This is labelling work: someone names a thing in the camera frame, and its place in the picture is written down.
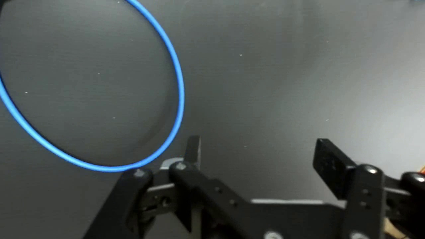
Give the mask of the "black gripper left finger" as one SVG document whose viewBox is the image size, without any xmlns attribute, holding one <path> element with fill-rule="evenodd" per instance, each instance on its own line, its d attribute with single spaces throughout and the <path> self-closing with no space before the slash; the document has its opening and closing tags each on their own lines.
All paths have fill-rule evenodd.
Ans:
<svg viewBox="0 0 425 239">
<path fill-rule="evenodd" d="M 202 139 L 188 139 L 185 155 L 158 172 L 135 168 L 121 174 L 84 239 L 146 239 L 160 215 L 173 214 L 190 239 L 285 239 L 220 180 L 201 171 Z"/>
</svg>

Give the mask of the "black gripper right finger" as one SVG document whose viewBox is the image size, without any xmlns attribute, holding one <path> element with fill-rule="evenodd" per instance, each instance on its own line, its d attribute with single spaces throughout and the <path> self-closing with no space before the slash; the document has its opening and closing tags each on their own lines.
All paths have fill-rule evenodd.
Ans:
<svg viewBox="0 0 425 239">
<path fill-rule="evenodd" d="M 370 163 L 356 163 L 332 140 L 319 138 L 314 168 L 339 200 L 346 200 L 342 239 L 387 239 L 390 220 L 409 239 L 425 239 L 425 180 L 419 171 L 399 179 Z"/>
</svg>

